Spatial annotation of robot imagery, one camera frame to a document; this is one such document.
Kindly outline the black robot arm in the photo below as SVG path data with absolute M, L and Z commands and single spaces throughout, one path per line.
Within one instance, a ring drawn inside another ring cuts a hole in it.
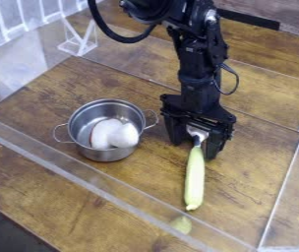
M 170 142 L 186 138 L 186 126 L 208 134 L 204 157 L 213 159 L 232 137 L 236 117 L 220 105 L 221 72 L 228 45 L 212 0 L 120 0 L 124 12 L 140 23 L 166 27 L 180 60 L 181 92 L 160 96 Z

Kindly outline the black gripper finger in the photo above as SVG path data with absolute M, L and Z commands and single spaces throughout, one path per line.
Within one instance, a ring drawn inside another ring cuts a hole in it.
M 186 139 L 186 123 L 182 117 L 162 113 L 169 140 L 174 146 Z
M 204 127 L 202 130 L 208 133 L 204 156 L 206 159 L 215 159 L 225 146 L 225 142 L 232 138 L 233 128 L 231 126 L 215 126 Z

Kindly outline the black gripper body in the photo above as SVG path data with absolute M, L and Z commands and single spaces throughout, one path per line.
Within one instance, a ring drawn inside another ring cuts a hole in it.
M 161 114 L 182 117 L 185 123 L 200 128 L 231 126 L 236 117 L 220 105 L 220 91 L 216 80 L 189 79 L 181 81 L 180 94 L 161 94 Z

